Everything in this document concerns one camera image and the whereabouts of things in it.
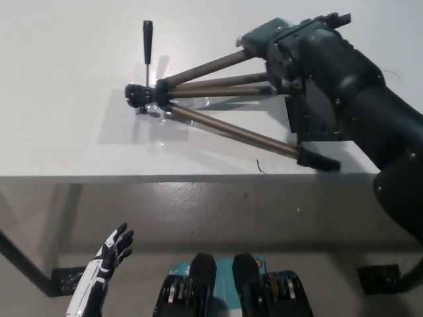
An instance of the gray floor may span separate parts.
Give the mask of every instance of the gray floor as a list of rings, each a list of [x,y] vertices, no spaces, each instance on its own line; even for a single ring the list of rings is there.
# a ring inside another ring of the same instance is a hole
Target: gray floor
[[[104,317],[151,316],[168,269],[196,252],[249,251],[295,270],[315,316],[423,316],[423,290],[365,297],[356,267],[411,268],[420,249],[378,206],[370,184],[0,186],[1,229],[45,272],[85,265],[123,221],[134,254],[116,271]],[[0,316],[64,316],[0,256]]]

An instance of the white robotic hand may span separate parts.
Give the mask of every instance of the white robotic hand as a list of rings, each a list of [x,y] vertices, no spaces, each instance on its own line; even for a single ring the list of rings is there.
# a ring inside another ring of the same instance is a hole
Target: white robotic hand
[[[128,231],[122,236],[127,226],[128,225],[124,223],[113,231],[94,257],[94,260],[101,261],[101,269],[103,272],[110,272],[110,277],[112,277],[114,269],[122,263],[122,260],[132,253],[132,249],[126,248],[133,242],[132,236],[134,235],[134,231]]]
[[[124,223],[103,243],[94,259],[88,263],[72,296],[66,312],[67,317],[99,317],[107,294],[107,284],[122,260],[131,255],[134,231],[123,234]]]

